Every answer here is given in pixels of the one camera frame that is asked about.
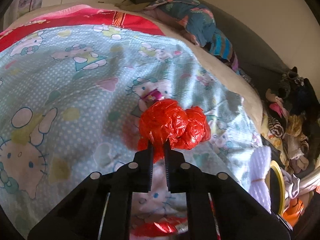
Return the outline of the red plastic bag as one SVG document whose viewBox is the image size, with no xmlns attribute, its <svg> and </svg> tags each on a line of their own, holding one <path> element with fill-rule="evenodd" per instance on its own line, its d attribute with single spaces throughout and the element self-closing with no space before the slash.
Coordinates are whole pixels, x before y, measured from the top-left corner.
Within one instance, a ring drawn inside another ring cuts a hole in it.
<svg viewBox="0 0 320 240">
<path fill-rule="evenodd" d="M 138 150 L 146 150 L 148 143 L 152 143 L 154 163 L 164 158 L 167 141 L 171 148 L 191 150 L 211 136 L 202 108 L 183 109 L 173 99 L 163 99 L 150 106 L 140 117 L 139 133 Z"/>
</svg>

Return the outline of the white knitted cloth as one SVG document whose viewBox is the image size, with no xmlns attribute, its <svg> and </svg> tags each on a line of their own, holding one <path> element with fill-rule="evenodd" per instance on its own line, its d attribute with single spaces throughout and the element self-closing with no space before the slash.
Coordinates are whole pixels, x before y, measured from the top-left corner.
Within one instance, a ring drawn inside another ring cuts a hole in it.
<svg viewBox="0 0 320 240">
<path fill-rule="evenodd" d="M 268 146 L 256 148 L 249 162 L 249 194 L 268 212 L 271 213 L 271 197 L 265 182 L 270 170 L 271 149 Z"/>
</svg>

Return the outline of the light blue cartoon bedsheet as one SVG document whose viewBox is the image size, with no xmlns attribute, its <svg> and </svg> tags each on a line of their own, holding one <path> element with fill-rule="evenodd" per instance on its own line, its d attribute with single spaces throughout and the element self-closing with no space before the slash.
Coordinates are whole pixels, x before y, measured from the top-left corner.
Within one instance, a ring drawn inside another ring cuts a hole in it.
<svg viewBox="0 0 320 240">
<path fill-rule="evenodd" d="M 199 106 L 211 137 L 185 151 L 244 189 L 261 145 L 244 98 L 182 41 L 106 25 L 35 31 L 1 51 L 1 206 L 26 237 L 91 172 L 133 159 L 147 94 Z"/>
</svg>

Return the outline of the black bin yellow rim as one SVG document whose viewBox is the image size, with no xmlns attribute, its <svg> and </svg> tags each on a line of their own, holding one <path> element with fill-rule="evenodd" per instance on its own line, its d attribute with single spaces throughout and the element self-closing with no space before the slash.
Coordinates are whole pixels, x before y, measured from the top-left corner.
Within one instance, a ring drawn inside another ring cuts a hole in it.
<svg viewBox="0 0 320 240">
<path fill-rule="evenodd" d="M 280 166 L 274 160 L 270 163 L 269 170 L 269 191 L 271 197 L 271 210 L 280 216 L 284 213 L 285 207 L 285 184 Z"/>
</svg>

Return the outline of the lilac cloth in basket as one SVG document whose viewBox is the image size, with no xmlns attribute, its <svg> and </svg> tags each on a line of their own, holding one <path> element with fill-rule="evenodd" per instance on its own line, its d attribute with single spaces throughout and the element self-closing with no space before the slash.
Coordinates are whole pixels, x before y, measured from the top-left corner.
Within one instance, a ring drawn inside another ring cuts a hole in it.
<svg viewBox="0 0 320 240">
<path fill-rule="evenodd" d="M 282 168 L 280 170 L 285 186 L 285 209 L 292 199 L 309 193 L 319 186 L 319 167 L 302 179 L 293 174 L 290 175 Z"/>
</svg>

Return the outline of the mixed clothes pile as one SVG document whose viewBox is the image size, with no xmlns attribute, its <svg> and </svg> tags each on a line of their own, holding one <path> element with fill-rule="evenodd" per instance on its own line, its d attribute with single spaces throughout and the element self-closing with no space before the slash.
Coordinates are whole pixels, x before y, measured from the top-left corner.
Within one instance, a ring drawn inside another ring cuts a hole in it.
<svg viewBox="0 0 320 240">
<path fill-rule="evenodd" d="M 265 93 L 262 136 L 276 149 L 273 158 L 299 178 L 315 169 L 319 158 L 319 100 L 297 67 L 285 72 Z"/>
</svg>

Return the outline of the grey padded headboard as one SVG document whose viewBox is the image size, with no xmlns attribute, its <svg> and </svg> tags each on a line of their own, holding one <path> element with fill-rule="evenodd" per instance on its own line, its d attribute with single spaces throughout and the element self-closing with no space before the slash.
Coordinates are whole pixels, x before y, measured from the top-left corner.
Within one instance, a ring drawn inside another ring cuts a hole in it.
<svg viewBox="0 0 320 240">
<path fill-rule="evenodd" d="M 282 75 L 290 68 L 248 26 L 216 6 L 203 0 L 200 2 L 212 11 L 217 27 L 233 45 L 239 67 L 251 78 L 259 96 L 264 99 L 267 89 L 277 89 Z"/>
</svg>

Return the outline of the teal floral clothes pile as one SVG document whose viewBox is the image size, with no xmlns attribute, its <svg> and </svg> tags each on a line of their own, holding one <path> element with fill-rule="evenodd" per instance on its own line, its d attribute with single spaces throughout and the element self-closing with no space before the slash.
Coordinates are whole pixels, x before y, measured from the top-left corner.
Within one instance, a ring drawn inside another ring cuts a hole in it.
<svg viewBox="0 0 320 240">
<path fill-rule="evenodd" d="M 217 57 L 234 72 L 239 68 L 231 41 L 217 27 L 213 12 L 198 0 L 123 0 L 121 10 L 142 12 L 173 27 L 180 34 Z"/>
</svg>

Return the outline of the red pink blanket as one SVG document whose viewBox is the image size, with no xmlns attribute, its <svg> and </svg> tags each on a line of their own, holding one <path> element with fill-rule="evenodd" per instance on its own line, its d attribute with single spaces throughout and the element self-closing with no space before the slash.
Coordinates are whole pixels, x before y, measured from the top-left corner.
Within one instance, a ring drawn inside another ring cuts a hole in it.
<svg viewBox="0 0 320 240">
<path fill-rule="evenodd" d="M 164 35 L 157 25 L 141 16 L 81 4 L 37 16 L 27 23 L 3 31 L 1 33 L 1 51 L 41 29 L 83 24 L 104 24 L 146 34 Z"/>
</svg>

